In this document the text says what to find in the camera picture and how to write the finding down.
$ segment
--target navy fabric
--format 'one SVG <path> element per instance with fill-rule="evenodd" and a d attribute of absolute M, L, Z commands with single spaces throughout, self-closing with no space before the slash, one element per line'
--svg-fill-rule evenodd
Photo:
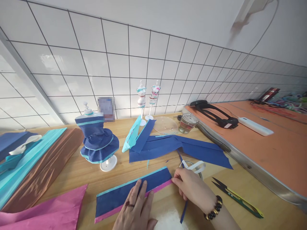
<path fill-rule="evenodd" d="M 26 150 L 22 154 L 17 154 L 17 155 L 8 155 L 5 158 L 5 162 L 0 164 L 0 173 L 3 171 L 13 169 L 16 167 L 18 162 L 20 161 L 21 158 L 23 158 L 32 148 L 34 148 L 41 140 L 38 140 L 36 142 L 30 142 L 27 144 Z"/>
<path fill-rule="evenodd" d="M 159 185 L 167 182 L 172 178 L 169 170 L 167 168 L 162 169 L 154 174 L 148 175 L 142 178 L 142 183 L 144 180 L 147 180 L 147 189 L 146 192 L 158 187 Z M 126 184 L 123 187 L 117 188 L 108 193 L 97 196 L 97 204 L 96 204 L 96 216 L 99 217 L 121 205 L 124 204 L 126 198 L 133 186 L 137 181 Z"/>
<path fill-rule="evenodd" d="M 111 156 L 114 155 L 119 149 L 119 140 L 113 135 L 113 140 L 109 145 L 100 150 L 89 150 L 85 146 L 81 149 L 81 154 L 91 163 L 99 164 L 105 162 Z"/>
<path fill-rule="evenodd" d="M 76 119 L 76 122 L 80 124 L 102 120 L 103 117 L 99 116 Z M 110 129 L 103 128 L 103 124 L 103 122 L 98 122 L 79 126 L 85 137 L 81 155 L 93 164 L 106 161 L 119 149 L 118 138 Z"/>
<path fill-rule="evenodd" d="M 31 132 L 21 133 L 5 133 L 0 136 L 0 161 L 9 155 L 9 152 L 13 151 L 17 147 L 21 146 L 26 140 L 37 135 Z"/>
<path fill-rule="evenodd" d="M 154 128 L 155 122 L 156 120 L 148 120 L 142 132 L 138 136 L 136 144 L 131 148 L 132 151 L 135 151 L 137 153 L 140 153 L 142 151 L 151 131 Z"/>
<path fill-rule="evenodd" d="M 104 117 L 103 116 L 98 116 L 98 117 L 84 117 L 84 118 L 78 118 L 75 119 L 76 124 L 80 124 L 80 123 L 84 123 L 84 122 L 89 122 L 89 121 L 97 121 L 100 120 L 102 122 L 104 122 Z"/>
<path fill-rule="evenodd" d="M 182 147 L 184 153 L 198 160 L 233 169 L 223 150 L 216 144 L 176 135 L 150 136 L 142 151 L 129 151 L 129 162 L 151 160 Z"/>

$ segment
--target scissors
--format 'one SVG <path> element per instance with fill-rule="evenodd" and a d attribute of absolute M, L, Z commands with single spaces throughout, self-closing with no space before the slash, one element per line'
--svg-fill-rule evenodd
<path fill-rule="evenodd" d="M 212 177 L 212 178 L 218 183 L 217 184 L 217 183 L 213 182 L 213 184 L 215 184 L 220 190 L 222 190 L 224 193 L 226 193 L 228 196 L 230 196 L 232 199 L 234 199 L 242 207 L 244 207 L 246 210 L 248 210 L 250 213 L 252 213 L 255 217 L 258 217 L 260 219 L 264 218 L 263 213 L 259 209 L 252 206 L 249 202 L 244 200 L 242 197 L 240 197 L 238 194 L 236 194 L 234 191 L 232 191 L 230 188 L 228 188 L 226 185 L 224 185 L 218 179 L 215 179 L 214 177 Z"/>

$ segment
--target ring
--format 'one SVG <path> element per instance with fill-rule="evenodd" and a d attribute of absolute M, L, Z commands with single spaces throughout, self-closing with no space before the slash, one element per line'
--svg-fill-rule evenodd
<path fill-rule="evenodd" d="M 125 206 L 126 206 L 126 207 L 133 207 L 133 208 L 134 208 L 134 204 L 130 204 L 129 201 L 126 202 Z"/>

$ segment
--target beaded bracelet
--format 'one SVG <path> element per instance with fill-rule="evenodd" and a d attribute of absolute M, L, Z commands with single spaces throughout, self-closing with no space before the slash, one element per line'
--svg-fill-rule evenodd
<path fill-rule="evenodd" d="M 217 195 L 216 198 L 217 198 L 217 202 L 214 206 L 214 210 L 207 215 L 204 213 L 204 217 L 206 218 L 206 220 L 212 220 L 214 217 L 216 217 L 216 215 L 218 215 L 218 212 L 222 208 L 222 204 L 223 204 L 222 198 L 219 195 Z"/>

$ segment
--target headphones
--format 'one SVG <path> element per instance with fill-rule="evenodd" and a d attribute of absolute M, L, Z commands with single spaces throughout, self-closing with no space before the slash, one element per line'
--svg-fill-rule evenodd
<path fill-rule="evenodd" d="M 190 106 L 195 106 L 197 111 L 201 112 L 206 117 L 215 121 L 222 128 L 234 129 L 235 127 L 238 126 L 238 123 L 239 123 L 238 119 L 229 116 L 227 113 L 223 112 L 219 108 L 209 104 L 206 100 L 194 101 L 190 104 Z M 222 113 L 223 115 L 225 115 L 226 117 L 228 117 L 228 119 L 221 119 L 217 115 L 205 109 L 215 109 L 219 111 L 220 113 Z"/>

